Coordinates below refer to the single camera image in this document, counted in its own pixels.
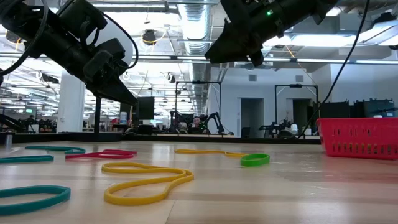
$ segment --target white pillar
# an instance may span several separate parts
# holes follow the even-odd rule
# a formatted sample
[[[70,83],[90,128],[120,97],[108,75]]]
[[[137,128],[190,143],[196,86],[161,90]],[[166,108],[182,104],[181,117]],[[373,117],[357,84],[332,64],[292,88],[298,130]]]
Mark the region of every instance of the white pillar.
[[[86,85],[62,71],[57,132],[82,132]]]

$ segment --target basket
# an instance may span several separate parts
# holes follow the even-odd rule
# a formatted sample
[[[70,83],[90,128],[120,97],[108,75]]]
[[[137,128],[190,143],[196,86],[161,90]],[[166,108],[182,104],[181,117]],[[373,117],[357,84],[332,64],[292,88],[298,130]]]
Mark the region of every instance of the basket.
[[[317,120],[328,156],[398,159],[398,118]]]

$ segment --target table surface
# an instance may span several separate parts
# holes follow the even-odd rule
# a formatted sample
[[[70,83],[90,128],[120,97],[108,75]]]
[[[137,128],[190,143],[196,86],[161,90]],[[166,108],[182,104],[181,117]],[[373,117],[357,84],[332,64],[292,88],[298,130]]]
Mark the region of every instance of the table surface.
[[[103,149],[138,151],[130,161],[189,169],[195,180],[172,190],[166,200],[123,207],[103,200],[109,186],[173,174],[112,174],[101,171],[111,160],[65,161],[62,152],[23,150],[15,144],[0,157],[55,155],[54,162],[0,164],[0,189],[28,185],[72,188],[68,202],[22,215],[0,217],[0,223],[139,223],[139,224],[257,224],[257,223],[398,223],[398,161],[327,157],[321,146],[215,144],[185,142],[79,143],[30,145],[76,146],[88,152]],[[175,149],[216,149],[268,153],[271,163],[243,168],[239,159],[222,154],[175,154]],[[166,184],[118,192],[148,196]],[[0,198],[0,205],[33,201],[49,195]]]

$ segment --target teal rubber band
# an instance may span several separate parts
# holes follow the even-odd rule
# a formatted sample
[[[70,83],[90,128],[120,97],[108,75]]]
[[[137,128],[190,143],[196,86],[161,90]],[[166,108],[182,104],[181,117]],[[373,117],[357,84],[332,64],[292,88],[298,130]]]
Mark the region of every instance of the teal rubber band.
[[[70,188],[54,185],[38,185],[31,187],[18,187],[13,189],[0,190],[0,198],[13,197],[28,194],[57,194],[56,196],[12,205],[0,205],[0,215],[15,215],[33,212],[43,208],[48,208],[61,202],[66,202],[70,198]]]
[[[0,163],[43,162],[43,161],[54,161],[54,157],[51,155],[43,155],[43,156],[17,156],[17,157],[0,158]]]
[[[79,147],[69,147],[69,146],[26,146],[25,149],[43,149],[43,150],[49,150],[49,151],[65,151],[66,155],[86,153],[85,149],[82,149]]]
[[[267,154],[250,154],[242,157],[241,165],[246,167],[261,166],[268,164],[269,158]]]

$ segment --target rubber band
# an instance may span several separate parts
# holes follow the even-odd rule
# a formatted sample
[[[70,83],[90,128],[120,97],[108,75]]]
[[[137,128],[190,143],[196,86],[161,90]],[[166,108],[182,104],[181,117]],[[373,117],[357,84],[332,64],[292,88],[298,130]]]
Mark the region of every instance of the rubber band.
[[[17,157],[4,157],[0,158],[0,163],[11,163],[11,162],[43,162],[53,161],[54,157],[51,155],[43,156],[17,156]]]
[[[117,166],[124,166],[124,167],[131,166],[131,167],[138,167],[141,169],[115,168]],[[152,178],[145,180],[135,180],[135,181],[112,185],[111,187],[105,190],[104,199],[106,202],[114,205],[147,205],[150,203],[159,202],[165,199],[174,187],[193,180],[193,174],[189,170],[152,166],[146,164],[139,164],[136,162],[107,163],[102,166],[102,171],[113,172],[118,174],[142,174],[142,173],[148,174],[148,173],[159,173],[159,172],[170,172],[178,174],[178,175],[173,175],[171,177],[159,177],[159,178]],[[149,197],[120,197],[113,195],[113,193],[129,187],[136,187],[136,186],[157,184],[164,182],[170,182],[170,183],[166,186],[166,188],[163,190],[162,193],[157,195]]]
[[[75,159],[75,158],[102,158],[102,159],[130,159],[133,158],[137,154],[136,151],[125,151],[119,149],[105,149],[103,152],[91,152],[86,154],[75,154],[75,155],[66,155],[66,159]]]
[[[25,149],[41,149],[49,151],[65,151],[65,154],[82,154],[86,150],[79,147],[69,147],[69,146],[26,146]]]
[[[70,188],[54,185],[38,185],[31,187],[18,187],[13,189],[0,190],[0,198],[13,197],[28,194],[57,194],[56,196],[38,200],[35,202],[18,203],[11,205],[0,205],[0,215],[15,215],[20,213],[33,212],[48,208],[70,198]]]
[[[267,154],[245,154],[239,152],[227,152],[221,150],[192,150],[192,149],[176,149],[175,153],[179,154],[211,154],[218,153],[224,154],[229,157],[241,157],[241,165],[242,166],[261,166],[264,164],[268,164],[270,160],[270,156]]]

